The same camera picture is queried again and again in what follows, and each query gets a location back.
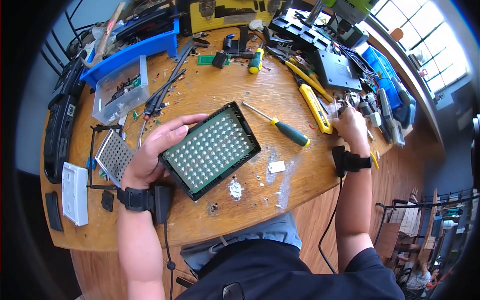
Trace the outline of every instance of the blue plastic bin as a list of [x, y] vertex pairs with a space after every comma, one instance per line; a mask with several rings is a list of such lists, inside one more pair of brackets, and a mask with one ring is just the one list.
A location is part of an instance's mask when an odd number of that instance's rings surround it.
[[[97, 82], [110, 74], [119, 66], [133, 60], [140, 55], [152, 55], [162, 51], [167, 51], [168, 57], [177, 55], [177, 34], [180, 32], [179, 20], [175, 18], [173, 21], [173, 30], [161, 33], [157, 36], [150, 37], [146, 40], [128, 46], [127, 48], [113, 54], [106, 60], [101, 61], [95, 67], [84, 70], [80, 76], [80, 80], [85, 82], [92, 88], [96, 88]], [[95, 56], [95, 50], [92, 50], [87, 62], [91, 62]]]
[[377, 78], [378, 85], [385, 90], [388, 102], [390, 102], [392, 109], [402, 105], [402, 101], [398, 96], [395, 85], [391, 80], [393, 77], [397, 77], [397, 75], [385, 55], [374, 47], [368, 46], [365, 52], [362, 53], [362, 56], [379, 75], [379, 78]]

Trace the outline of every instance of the black t-shirt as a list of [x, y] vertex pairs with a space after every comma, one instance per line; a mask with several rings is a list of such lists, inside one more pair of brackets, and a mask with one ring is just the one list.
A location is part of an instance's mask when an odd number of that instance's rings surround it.
[[199, 281], [177, 299], [223, 299], [238, 282], [251, 299], [404, 299], [392, 270], [374, 248], [357, 254], [341, 274], [312, 274], [295, 246], [274, 240], [246, 240], [223, 248], [199, 273]]

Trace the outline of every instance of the hand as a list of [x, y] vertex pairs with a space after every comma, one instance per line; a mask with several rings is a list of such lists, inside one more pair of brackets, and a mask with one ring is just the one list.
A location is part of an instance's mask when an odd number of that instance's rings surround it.
[[206, 117], [208, 114], [182, 116], [155, 129], [125, 168], [121, 188], [148, 189], [165, 172], [163, 165], [158, 162], [158, 155], [180, 143], [187, 135], [188, 125], [198, 123]]
[[340, 118], [333, 119], [332, 125], [350, 145], [352, 153], [361, 157], [370, 156], [370, 145], [368, 144], [367, 125], [362, 114], [352, 107], [347, 107], [340, 115]]

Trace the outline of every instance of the window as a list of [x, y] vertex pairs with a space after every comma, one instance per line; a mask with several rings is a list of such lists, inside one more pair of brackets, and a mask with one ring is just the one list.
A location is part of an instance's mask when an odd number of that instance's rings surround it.
[[386, 30], [401, 28], [400, 46], [419, 61], [432, 92], [462, 77], [467, 61], [450, 26], [429, 0], [380, 0], [372, 16]]

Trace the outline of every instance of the workbench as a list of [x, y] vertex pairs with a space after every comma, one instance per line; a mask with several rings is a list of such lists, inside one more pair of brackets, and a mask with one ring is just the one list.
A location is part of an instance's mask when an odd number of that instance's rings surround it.
[[[211, 42], [210, 47], [199, 48], [198, 51], [204, 55], [215, 54], [221, 50], [224, 36], [233, 33], [237, 38], [239, 32], [237, 27], [211, 31], [205, 38]], [[187, 38], [180, 38], [180, 47], [186, 41]], [[259, 37], [256, 42], [249, 41], [248, 45], [253, 46], [255, 50], [260, 43]], [[175, 66], [172, 60], [166, 53], [153, 55], [147, 59], [150, 93], [167, 81]], [[162, 110], [163, 114], [151, 118], [146, 124], [147, 131], [143, 134], [143, 140], [159, 126], [156, 120], [164, 124], [181, 115], [210, 114], [224, 104], [236, 101], [262, 147], [262, 151], [232, 174], [232, 178], [225, 179], [197, 202], [192, 201], [180, 188], [175, 190], [168, 218], [170, 247], [207, 240], [255, 225], [291, 210], [339, 184], [331, 149], [345, 142], [338, 137], [336, 131], [329, 135], [321, 133], [315, 126], [315, 119], [288, 67], [265, 53], [262, 70], [258, 74], [250, 74], [247, 68], [248, 60], [239, 60], [243, 63], [232, 62], [224, 69], [217, 69], [213, 66], [198, 66], [197, 57], [187, 58], [182, 66], [187, 69], [185, 79], [175, 82], [173, 84], [175, 90], [169, 92], [165, 98], [164, 102], [168, 102], [169, 105]], [[86, 166], [90, 155], [92, 137], [90, 126], [98, 124], [92, 117], [94, 94], [90, 94], [89, 90], [89, 86], [84, 88], [76, 109], [69, 149], [69, 162], [81, 167]], [[271, 126], [264, 117], [242, 106], [242, 101], [299, 129], [310, 138], [310, 145], [303, 148], [295, 144], [275, 126]], [[332, 112], [328, 115], [328, 119], [331, 120], [335, 114], [334, 104], [326, 100], [324, 103]], [[143, 109], [144, 105], [135, 110], [140, 113]], [[128, 114], [124, 132], [127, 133], [126, 143], [132, 149], [136, 148], [142, 123], [143, 119], [135, 121], [132, 112]], [[375, 141], [371, 142], [374, 154], [378, 151], [382, 155], [392, 147], [385, 142], [377, 128], [369, 126], [369, 129], [375, 137]], [[106, 134], [107, 131], [104, 131], [96, 135], [94, 154]], [[270, 174], [267, 169], [268, 163], [279, 160], [285, 161], [286, 170]], [[112, 184], [100, 178], [98, 168], [92, 172], [93, 184]], [[101, 204], [103, 190], [88, 189], [88, 224], [77, 227], [61, 215], [60, 184], [51, 184], [43, 173], [43, 144], [40, 152], [40, 170], [47, 220], [45, 193], [56, 191], [58, 195], [63, 232], [50, 229], [54, 245], [84, 251], [116, 251], [117, 212], [120, 202], [115, 199], [113, 212], [108, 212]], [[230, 195], [228, 188], [232, 180], [237, 180], [243, 188], [241, 198], [237, 201]], [[162, 225], [157, 227], [157, 233], [162, 245], [165, 246]]]

